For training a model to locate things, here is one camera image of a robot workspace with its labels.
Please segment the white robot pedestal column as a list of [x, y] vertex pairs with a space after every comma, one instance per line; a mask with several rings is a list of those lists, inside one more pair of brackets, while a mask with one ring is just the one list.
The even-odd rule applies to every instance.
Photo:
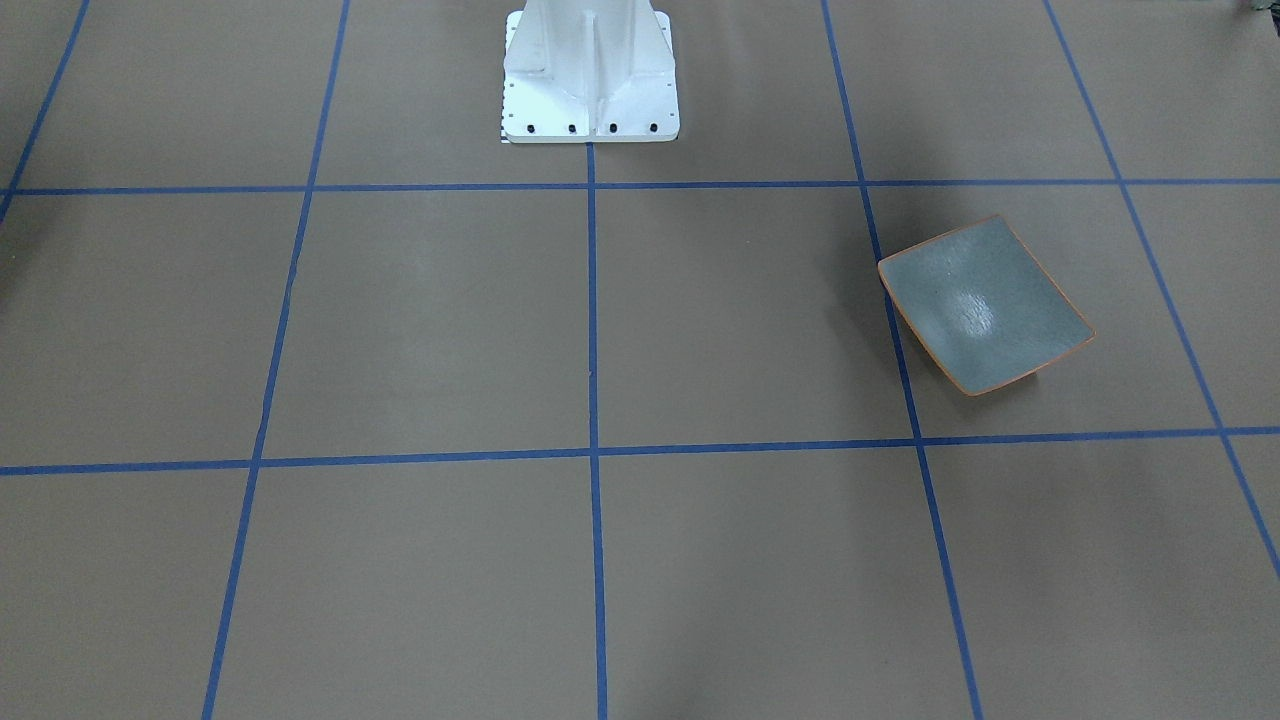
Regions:
[[500, 138], [662, 143], [681, 131], [672, 22], [649, 1], [527, 1], [506, 17]]

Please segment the grey square plate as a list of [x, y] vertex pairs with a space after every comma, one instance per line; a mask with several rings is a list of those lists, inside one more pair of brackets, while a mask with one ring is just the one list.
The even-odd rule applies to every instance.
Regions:
[[928, 356], [968, 397], [1034, 375], [1096, 337], [1000, 214], [892, 254], [877, 272]]

